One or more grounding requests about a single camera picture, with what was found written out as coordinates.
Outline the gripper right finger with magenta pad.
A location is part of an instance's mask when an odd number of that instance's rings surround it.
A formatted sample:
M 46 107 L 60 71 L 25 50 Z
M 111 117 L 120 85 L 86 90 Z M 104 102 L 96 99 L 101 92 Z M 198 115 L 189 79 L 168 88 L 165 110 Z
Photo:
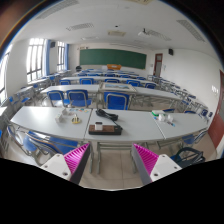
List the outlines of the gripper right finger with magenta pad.
M 137 144 L 132 145 L 131 154 L 144 185 L 181 170 L 181 167 L 166 154 L 157 155 Z

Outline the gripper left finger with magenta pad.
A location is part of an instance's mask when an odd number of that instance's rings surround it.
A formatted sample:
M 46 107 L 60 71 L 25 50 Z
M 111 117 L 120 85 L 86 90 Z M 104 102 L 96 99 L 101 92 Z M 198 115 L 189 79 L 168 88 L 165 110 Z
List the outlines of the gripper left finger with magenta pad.
M 79 184 L 90 155 L 86 143 L 65 155 L 55 154 L 41 168 L 74 184 Z

